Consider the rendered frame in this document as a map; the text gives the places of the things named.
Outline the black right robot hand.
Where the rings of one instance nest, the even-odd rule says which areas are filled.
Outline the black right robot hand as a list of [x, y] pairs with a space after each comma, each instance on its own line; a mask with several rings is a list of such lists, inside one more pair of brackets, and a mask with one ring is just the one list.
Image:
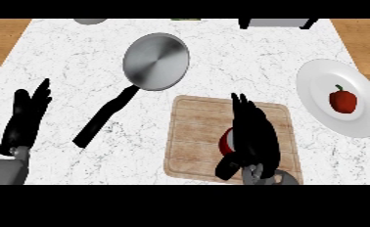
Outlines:
[[266, 114], [246, 95], [232, 93], [231, 99], [234, 152], [224, 156], [216, 165], [216, 177], [228, 180], [241, 167], [258, 164], [268, 177], [280, 164], [277, 132]]

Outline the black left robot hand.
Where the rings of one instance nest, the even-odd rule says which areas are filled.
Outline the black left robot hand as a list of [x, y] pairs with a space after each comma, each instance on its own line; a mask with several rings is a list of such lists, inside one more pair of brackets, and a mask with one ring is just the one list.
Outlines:
[[10, 157], [19, 147], [33, 147], [42, 118], [52, 101], [50, 81], [44, 79], [33, 95], [18, 89], [13, 99], [13, 114], [9, 119], [0, 142], [0, 155]]

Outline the red can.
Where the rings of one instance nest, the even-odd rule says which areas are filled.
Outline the red can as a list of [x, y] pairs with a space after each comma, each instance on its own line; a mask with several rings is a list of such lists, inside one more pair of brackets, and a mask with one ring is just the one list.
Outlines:
[[234, 144], [232, 144], [232, 129], [228, 128], [224, 132], [219, 142], [218, 142], [219, 152], [227, 155], [234, 152]]

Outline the wooden cutting board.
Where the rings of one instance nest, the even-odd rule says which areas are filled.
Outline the wooden cutting board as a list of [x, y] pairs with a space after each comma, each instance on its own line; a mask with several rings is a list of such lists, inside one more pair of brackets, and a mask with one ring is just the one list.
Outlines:
[[[278, 169], [303, 184], [289, 109], [281, 104], [255, 103], [275, 128], [280, 145]], [[232, 127], [232, 101], [179, 95], [173, 100], [164, 153], [164, 173], [178, 178], [221, 182], [218, 142]]]

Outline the white plate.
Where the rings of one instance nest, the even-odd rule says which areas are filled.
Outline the white plate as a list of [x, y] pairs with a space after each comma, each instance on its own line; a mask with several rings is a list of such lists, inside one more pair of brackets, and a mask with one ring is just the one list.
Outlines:
[[[330, 105], [338, 86], [357, 98], [352, 113], [339, 113]], [[370, 80], [355, 68], [333, 60], [309, 61], [296, 74], [296, 92], [309, 114], [336, 133], [370, 137]]]

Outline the red bell pepper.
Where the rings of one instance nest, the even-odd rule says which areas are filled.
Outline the red bell pepper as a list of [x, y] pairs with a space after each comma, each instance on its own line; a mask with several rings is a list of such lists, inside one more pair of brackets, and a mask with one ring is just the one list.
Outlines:
[[338, 91], [330, 94], [330, 105], [340, 114], [352, 114], [357, 107], [357, 96], [336, 84]]

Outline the grey round object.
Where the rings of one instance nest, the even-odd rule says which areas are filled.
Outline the grey round object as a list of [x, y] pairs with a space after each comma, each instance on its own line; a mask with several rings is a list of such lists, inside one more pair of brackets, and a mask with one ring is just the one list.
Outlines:
[[79, 24], [84, 24], [84, 25], [93, 25], [93, 24], [99, 24], [105, 21], [107, 19], [74, 19], [74, 21]]

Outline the grey and black appliance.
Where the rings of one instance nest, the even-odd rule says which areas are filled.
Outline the grey and black appliance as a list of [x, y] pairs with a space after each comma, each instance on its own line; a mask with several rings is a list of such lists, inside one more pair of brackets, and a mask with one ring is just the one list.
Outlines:
[[241, 29], [247, 29], [250, 26], [299, 27], [301, 29], [309, 29], [317, 21], [317, 19], [240, 19], [238, 25]]

